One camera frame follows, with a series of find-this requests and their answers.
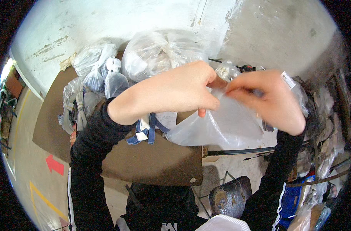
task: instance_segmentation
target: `hand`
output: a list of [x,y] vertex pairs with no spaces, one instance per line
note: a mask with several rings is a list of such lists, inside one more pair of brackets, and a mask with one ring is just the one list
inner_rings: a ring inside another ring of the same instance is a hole
[[[243,73],[229,84],[226,95],[256,110],[273,127],[296,136],[304,131],[305,118],[281,73],[278,70]],[[264,95],[257,97],[253,89]]]
[[206,89],[215,79],[217,87],[226,86],[206,62],[191,62],[128,88],[109,103],[107,111],[122,125],[133,124],[150,112],[198,109],[198,115],[204,117],[206,109],[216,110],[220,104]]

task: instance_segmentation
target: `person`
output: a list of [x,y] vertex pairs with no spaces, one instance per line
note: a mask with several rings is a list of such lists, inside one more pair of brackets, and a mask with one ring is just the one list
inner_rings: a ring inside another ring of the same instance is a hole
[[[106,205],[101,162],[142,116],[151,112],[217,110],[219,100],[206,86],[224,88],[228,97],[255,110],[279,129],[277,146],[259,190],[246,202],[241,220],[252,230],[276,230],[285,181],[303,141],[305,119],[277,70],[243,73],[228,85],[205,62],[197,61],[163,72],[108,99],[78,134],[71,148],[68,206],[71,230],[195,230],[207,220],[190,187],[132,183],[126,214],[114,225]],[[252,89],[261,90],[259,98]]]

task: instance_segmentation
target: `black sleeve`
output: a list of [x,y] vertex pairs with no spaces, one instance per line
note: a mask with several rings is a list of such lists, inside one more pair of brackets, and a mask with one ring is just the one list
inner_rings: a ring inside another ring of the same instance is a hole
[[70,230],[114,230],[100,176],[102,161],[135,124],[122,126],[113,122],[107,113],[111,100],[92,115],[70,150],[67,188]]
[[278,131],[277,145],[265,175],[261,178],[259,190],[246,201],[241,217],[251,230],[278,230],[285,181],[296,164],[304,136],[304,133],[291,136]]

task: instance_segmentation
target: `concrete wall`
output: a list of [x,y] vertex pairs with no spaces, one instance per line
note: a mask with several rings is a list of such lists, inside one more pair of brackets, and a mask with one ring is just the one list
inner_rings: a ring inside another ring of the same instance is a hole
[[326,50],[336,26],[315,0],[39,0],[10,53],[43,98],[59,63],[84,45],[112,36],[124,49],[138,31],[169,29],[192,32],[209,57],[300,75]]

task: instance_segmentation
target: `tied plastic bag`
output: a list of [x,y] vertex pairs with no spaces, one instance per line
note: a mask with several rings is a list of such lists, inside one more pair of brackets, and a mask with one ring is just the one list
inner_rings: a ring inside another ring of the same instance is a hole
[[67,105],[69,104],[69,99],[72,95],[76,95],[78,92],[82,91],[82,83],[84,77],[76,77],[75,79],[71,80],[65,87],[62,93],[62,105],[63,108],[66,109]]
[[297,82],[295,82],[295,86],[291,89],[292,93],[298,100],[298,104],[301,107],[301,111],[304,114],[305,118],[308,117],[309,111],[306,108],[306,104],[308,102],[308,96],[305,93],[305,90],[302,88],[302,86]]
[[247,141],[262,138],[263,131],[246,107],[222,92],[212,91],[212,94],[220,100],[219,109],[206,110],[204,118],[195,112],[183,120],[166,134],[170,142],[182,146],[239,147]]
[[104,91],[104,79],[99,72],[99,65],[96,63],[91,72],[85,77],[83,85],[87,86],[93,92]]
[[232,63],[232,61],[224,61],[218,65],[215,69],[216,74],[221,77],[223,80],[230,82],[232,79],[241,74],[238,71],[236,65]]
[[105,96],[106,99],[117,97],[123,91],[129,88],[127,77],[118,73],[110,71],[107,74],[105,82]]
[[78,52],[72,65],[78,76],[85,77],[91,72],[94,63],[99,61],[100,67],[108,57],[115,57],[117,53],[113,38],[104,37]]
[[105,97],[98,95],[94,92],[87,92],[83,97],[84,112],[86,118],[88,118],[96,108],[96,105]]
[[119,59],[108,58],[101,67],[101,74],[104,79],[104,82],[106,81],[107,74],[110,71],[119,72],[120,67],[121,67],[121,61]]
[[208,57],[203,49],[184,35],[153,31],[136,33],[122,58],[121,72],[135,82],[168,71],[188,62]]

